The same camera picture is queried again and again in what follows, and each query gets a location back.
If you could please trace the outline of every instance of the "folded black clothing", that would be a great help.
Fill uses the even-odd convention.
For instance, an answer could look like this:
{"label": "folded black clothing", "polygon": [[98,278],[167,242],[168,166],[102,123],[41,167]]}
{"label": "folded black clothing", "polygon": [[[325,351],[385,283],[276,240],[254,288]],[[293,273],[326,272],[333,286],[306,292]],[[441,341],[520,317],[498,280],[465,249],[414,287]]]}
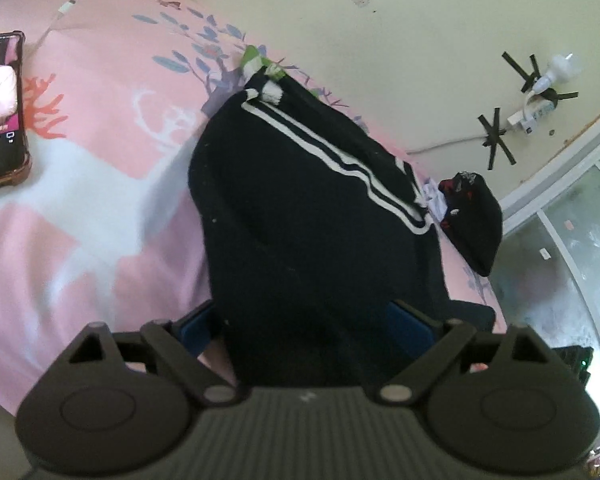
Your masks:
{"label": "folded black clothing", "polygon": [[408,164],[289,76],[257,73],[210,119],[189,168],[211,292],[247,384],[380,384],[410,361],[385,306],[491,330],[449,300]]}
{"label": "folded black clothing", "polygon": [[443,180],[447,210],[440,222],[446,236],[475,272],[488,276],[502,241],[502,210],[484,178],[458,173]]}

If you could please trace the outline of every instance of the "wall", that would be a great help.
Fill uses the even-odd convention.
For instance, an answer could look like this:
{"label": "wall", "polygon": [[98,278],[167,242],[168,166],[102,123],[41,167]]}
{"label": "wall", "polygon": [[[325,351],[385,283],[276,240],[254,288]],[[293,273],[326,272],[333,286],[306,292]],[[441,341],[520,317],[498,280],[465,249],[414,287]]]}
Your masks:
{"label": "wall", "polygon": [[[358,108],[405,148],[480,134],[476,117],[502,117],[522,104],[522,79],[500,57],[530,70],[559,52],[576,52],[586,70],[561,87],[580,98],[561,103],[526,138],[507,135],[517,160],[499,152],[488,182],[499,197],[541,168],[600,114],[600,0],[198,0],[288,53],[299,66]],[[549,136],[549,130],[555,135]],[[488,150],[457,144],[420,156],[439,178],[486,174]]]}

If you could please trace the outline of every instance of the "bed sheet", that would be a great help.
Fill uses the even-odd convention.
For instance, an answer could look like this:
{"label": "bed sheet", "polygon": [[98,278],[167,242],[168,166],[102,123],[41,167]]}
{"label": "bed sheet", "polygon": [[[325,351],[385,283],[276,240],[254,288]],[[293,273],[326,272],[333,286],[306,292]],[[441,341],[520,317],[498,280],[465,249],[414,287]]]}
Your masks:
{"label": "bed sheet", "polygon": [[[54,21],[67,1],[0,0],[0,32],[27,37],[33,158],[26,183],[0,190],[0,404],[11,413],[88,322],[136,330],[209,298],[187,166],[208,117],[240,86],[247,44],[403,155],[296,65],[198,3],[70,0]],[[502,330],[488,280],[441,242],[451,296],[494,306]]]}

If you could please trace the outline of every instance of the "brown phone case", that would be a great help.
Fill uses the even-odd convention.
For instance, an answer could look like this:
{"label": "brown phone case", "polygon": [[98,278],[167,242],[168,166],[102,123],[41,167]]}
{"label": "brown phone case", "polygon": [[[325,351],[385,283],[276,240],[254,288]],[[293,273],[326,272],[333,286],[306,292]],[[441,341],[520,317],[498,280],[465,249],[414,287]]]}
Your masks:
{"label": "brown phone case", "polygon": [[[25,42],[24,32],[21,30],[14,30],[11,32],[11,34],[17,34],[21,37],[21,40],[18,44],[18,56],[22,60],[22,51]],[[24,126],[24,106],[22,103],[22,66],[20,66],[20,69],[18,70],[18,124],[22,130],[22,138],[24,140],[24,160],[19,168],[0,176],[0,187],[17,186],[18,184],[22,184],[31,172],[31,154],[29,153],[29,143],[27,141],[27,134]]]}

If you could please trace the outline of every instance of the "white light bulb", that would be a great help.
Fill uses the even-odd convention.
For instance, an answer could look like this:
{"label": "white light bulb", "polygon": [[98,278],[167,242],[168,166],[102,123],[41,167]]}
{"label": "white light bulb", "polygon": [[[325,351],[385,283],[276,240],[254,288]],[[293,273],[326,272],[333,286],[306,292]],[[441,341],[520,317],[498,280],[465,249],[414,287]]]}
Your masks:
{"label": "white light bulb", "polygon": [[575,54],[553,56],[549,62],[546,73],[536,81],[533,91],[541,94],[556,83],[566,83],[582,72],[580,58]]}

